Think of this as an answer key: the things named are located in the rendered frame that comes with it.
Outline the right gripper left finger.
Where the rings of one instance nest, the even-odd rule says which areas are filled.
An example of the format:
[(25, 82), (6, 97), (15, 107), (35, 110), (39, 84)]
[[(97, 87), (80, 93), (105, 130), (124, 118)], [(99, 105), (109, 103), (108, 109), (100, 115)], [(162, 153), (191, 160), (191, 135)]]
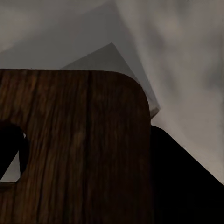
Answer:
[(17, 125), (0, 129), (0, 180), (23, 142), (23, 131)]

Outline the cutting board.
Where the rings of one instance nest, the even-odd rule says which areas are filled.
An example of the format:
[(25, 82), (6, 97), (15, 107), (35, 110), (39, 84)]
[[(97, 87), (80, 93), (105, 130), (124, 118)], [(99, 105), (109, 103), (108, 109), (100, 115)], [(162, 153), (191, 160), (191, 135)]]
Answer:
[(29, 157), (0, 187), (0, 224), (154, 224), (150, 111), (136, 80), (0, 69), (0, 129), (14, 125)]

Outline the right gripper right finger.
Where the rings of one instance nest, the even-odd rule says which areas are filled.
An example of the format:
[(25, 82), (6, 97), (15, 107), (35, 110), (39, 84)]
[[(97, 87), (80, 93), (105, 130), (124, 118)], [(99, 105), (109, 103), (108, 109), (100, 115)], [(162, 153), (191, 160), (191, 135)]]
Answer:
[(153, 180), (164, 224), (224, 224), (224, 185), (151, 125)]

